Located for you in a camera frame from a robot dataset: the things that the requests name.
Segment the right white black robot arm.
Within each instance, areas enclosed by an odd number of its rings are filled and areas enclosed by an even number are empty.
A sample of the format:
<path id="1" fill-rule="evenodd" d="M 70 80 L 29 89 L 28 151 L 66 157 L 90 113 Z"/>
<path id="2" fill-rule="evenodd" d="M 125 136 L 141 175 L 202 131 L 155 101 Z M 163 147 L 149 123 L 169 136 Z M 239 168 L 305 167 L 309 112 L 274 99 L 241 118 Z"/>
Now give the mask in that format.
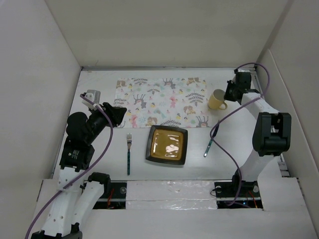
<path id="1" fill-rule="evenodd" d="M 251 73 L 235 70 L 227 82 L 224 99 L 238 102 L 256 119 L 252 135 L 253 149 L 246 162 L 236 170 L 230 184 L 231 192 L 242 196 L 248 184 L 257 181 L 259 174 L 273 160 L 290 148 L 292 117 L 270 106 L 261 94 L 251 88 Z"/>

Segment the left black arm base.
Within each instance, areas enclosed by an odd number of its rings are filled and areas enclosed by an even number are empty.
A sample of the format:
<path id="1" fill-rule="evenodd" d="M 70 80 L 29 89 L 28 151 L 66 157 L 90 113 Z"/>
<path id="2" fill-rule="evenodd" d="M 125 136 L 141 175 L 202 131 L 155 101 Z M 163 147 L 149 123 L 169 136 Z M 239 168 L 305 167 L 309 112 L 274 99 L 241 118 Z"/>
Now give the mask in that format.
<path id="1" fill-rule="evenodd" d="M 108 191 L 97 200 L 93 209 L 125 209 L 126 195 L 127 181 L 112 181 Z"/>

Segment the floral patterned cloth napkin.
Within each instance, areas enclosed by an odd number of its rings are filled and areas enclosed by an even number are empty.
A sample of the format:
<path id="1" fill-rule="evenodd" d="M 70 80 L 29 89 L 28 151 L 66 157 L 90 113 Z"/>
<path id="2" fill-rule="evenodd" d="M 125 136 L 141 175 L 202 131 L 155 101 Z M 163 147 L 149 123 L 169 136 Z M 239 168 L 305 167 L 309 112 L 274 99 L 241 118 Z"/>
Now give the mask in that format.
<path id="1" fill-rule="evenodd" d="M 153 125 L 210 127 L 206 81 L 195 78 L 122 78 L 114 106 L 127 109 L 122 128 Z"/>

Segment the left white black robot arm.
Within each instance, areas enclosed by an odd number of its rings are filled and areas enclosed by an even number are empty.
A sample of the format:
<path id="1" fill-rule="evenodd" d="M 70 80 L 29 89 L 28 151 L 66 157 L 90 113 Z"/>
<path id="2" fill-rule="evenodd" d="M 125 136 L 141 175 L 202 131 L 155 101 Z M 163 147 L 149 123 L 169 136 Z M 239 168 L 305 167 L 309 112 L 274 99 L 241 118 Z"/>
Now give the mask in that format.
<path id="1" fill-rule="evenodd" d="M 58 188 L 56 194 L 44 205 L 51 207 L 41 230 L 28 232 L 27 239 L 81 239 L 81 229 L 97 200 L 111 193 L 108 174 L 93 172 L 93 141 L 105 127 L 111 131 L 122 123 L 126 108 L 109 103 L 92 104 L 90 116 L 75 112 L 67 119 L 67 138 L 63 146 Z"/>

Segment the yellow ceramic mug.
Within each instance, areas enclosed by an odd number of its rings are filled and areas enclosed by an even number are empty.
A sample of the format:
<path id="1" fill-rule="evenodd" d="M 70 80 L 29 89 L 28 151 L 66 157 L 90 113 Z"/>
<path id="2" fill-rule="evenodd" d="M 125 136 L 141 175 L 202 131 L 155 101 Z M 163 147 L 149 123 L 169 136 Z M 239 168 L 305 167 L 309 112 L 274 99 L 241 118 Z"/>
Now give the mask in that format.
<path id="1" fill-rule="evenodd" d="M 225 110 L 228 105 L 224 99 L 225 92 L 221 89 L 216 89 L 211 94 L 208 100 L 208 107 L 212 110 Z"/>

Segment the silver table knife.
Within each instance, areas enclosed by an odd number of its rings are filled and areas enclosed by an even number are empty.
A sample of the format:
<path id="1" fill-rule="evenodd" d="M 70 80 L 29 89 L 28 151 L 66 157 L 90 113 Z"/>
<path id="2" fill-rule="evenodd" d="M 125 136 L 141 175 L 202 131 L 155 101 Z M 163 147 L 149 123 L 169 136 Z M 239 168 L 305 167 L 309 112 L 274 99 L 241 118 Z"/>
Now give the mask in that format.
<path id="1" fill-rule="evenodd" d="M 218 129 L 219 129 L 219 125 L 220 125 L 220 121 L 218 121 L 218 122 L 216 123 L 216 125 L 211 129 L 211 131 L 210 131 L 210 141 L 209 141 L 209 143 L 208 143 L 208 145 L 207 145 L 207 147 L 206 147 L 206 149 L 205 149 L 205 152 L 204 152 L 204 154 L 203 154 L 203 157 L 206 157 L 206 156 L 208 155 L 208 152 L 209 152 L 209 150 L 210 150 L 210 148 L 211 148 L 211 145 L 212 145 L 212 143 L 213 143 L 213 140 L 214 140 L 214 138 L 215 138 L 216 135 L 217 135 L 217 132 L 218 132 Z"/>

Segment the square black brown plate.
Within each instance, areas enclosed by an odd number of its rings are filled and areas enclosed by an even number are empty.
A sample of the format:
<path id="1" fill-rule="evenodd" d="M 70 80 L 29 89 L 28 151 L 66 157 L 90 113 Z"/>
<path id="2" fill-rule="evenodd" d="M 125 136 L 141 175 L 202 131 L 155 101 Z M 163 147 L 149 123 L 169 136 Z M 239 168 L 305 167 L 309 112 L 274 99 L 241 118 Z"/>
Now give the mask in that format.
<path id="1" fill-rule="evenodd" d="M 184 165 L 188 131 L 179 127 L 153 125 L 146 146 L 146 160 L 169 165 Z"/>

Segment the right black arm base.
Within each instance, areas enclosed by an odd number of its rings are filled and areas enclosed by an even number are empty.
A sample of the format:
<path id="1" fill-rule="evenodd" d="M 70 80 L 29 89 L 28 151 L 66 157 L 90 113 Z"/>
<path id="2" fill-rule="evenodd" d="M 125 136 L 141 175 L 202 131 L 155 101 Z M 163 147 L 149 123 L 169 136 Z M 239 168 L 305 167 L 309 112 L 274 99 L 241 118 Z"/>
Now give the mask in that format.
<path id="1" fill-rule="evenodd" d="M 263 209 L 257 181 L 239 181 L 239 175 L 231 180 L 214 182 L 210 195 L 216 198 L 218 209 Z"/>

